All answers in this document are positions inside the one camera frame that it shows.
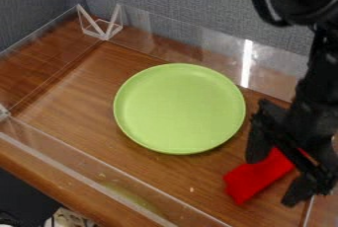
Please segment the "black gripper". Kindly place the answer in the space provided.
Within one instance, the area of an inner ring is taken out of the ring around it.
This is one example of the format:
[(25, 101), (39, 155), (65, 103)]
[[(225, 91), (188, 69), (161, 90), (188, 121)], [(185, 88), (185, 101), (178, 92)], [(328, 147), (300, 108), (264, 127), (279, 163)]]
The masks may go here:
[(296, 101), (289, 109), (260, 100), (253, 115), (246, 161), (258, 164), (275, 148), (300, 170), (283, 197), (283, 204), (297, 206), (316, 194), (328, 195), (338, 185), (338, 152), (333, 137), (338, 132), (338, 109)]

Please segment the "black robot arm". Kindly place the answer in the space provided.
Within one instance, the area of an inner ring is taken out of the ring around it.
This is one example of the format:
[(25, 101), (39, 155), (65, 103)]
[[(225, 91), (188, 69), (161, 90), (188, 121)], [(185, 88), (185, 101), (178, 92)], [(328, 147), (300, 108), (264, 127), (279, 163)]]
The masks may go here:
[(271, 25), (307, 26), (315, 32), (308, 70), (289, 108), (260, 100), (246, 149), (250, 164), (280, 149), (300, 170), (283, 198), (293, 207), (338, 185), (338, 0), (252, 0)]

